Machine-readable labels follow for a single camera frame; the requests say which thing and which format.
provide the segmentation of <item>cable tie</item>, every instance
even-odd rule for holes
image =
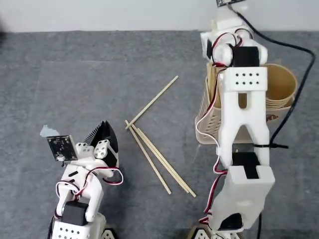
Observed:
[[[282,145],[282,144],[254,144],[254,147],[256,148],[284,148],[284,149],[289,149],[287,145]]]

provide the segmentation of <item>wire bundle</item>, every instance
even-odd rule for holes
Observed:
[[[64,184],[64,185],[67,185],[67,186],[70,187],[70,190],[71,190],[71,192],[72,192],[72,194],[73,194],[72,200],[73,200],[73,201],[78,201],[78,200],[80,200],[81,197],[82,197],[83,191],[85,190],[85,188],[86,188],[87,185],[88,185],[88,177],[89,177],[92,173],[94,173],[94,172],[96,172],[96,171],[99,171],[99,170],[112,170],[112,171],[118,171],[118,172],[119,172],[119,174],[120,174],[120,176],[121,176],[121,180],[120,180],[120,181],[112,182],[112,181],[109,181],[109,180],[107,180],[107,179],[105,179],[105,178],[102,178],[102,180],[103,180],[105,183],[109,184],[109,185],[114,185],[114,186],[116,186],[116,185],[121,185],[121,184],[123,183],[123,181],[124,181],[123,174],[122,174],[121,170],[120,170],[119,168],[117,168],[117,167],[95,167],[95,168],[91,169],[91,170],[86,174],[82,188],[80,188],[80,187],[77,186],[75,183],[70,182],[70,181],[66,181],[66,180],[60,180],[60,181],[58,181],[58,182],[56,183],[56,185],[55,185],[56,195],[58,196],[58,198],[60,198],[59,186],[60,186],[60,184]],[[56,210],[54,211],[54,217],[55,217],[56,219],[61,218],[61,216],[57,214]]]

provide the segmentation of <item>white wall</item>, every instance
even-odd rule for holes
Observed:
[[[319,0],[248,1],[246,16],[262,30],[319,30]],[[207,30],[215,12],[215,0],[0,0],[13,32]]]

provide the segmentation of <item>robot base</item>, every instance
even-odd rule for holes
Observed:
[[[188,234],[187,239],[244,239],[241,234],[213,233],[208,226],[198,224]]]
[[[52,239],[118,239],[114,230],[106,224],[105,217],[98,213],[93,223],[77,226],[56,220]]]

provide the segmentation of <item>circuit board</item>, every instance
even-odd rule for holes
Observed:
[[[50,136],[46,138],[55,161],[58,158],[63,158],[63,161],[77,160],[77,154],[74,148],[73,140],[70,135],[65,136]]]

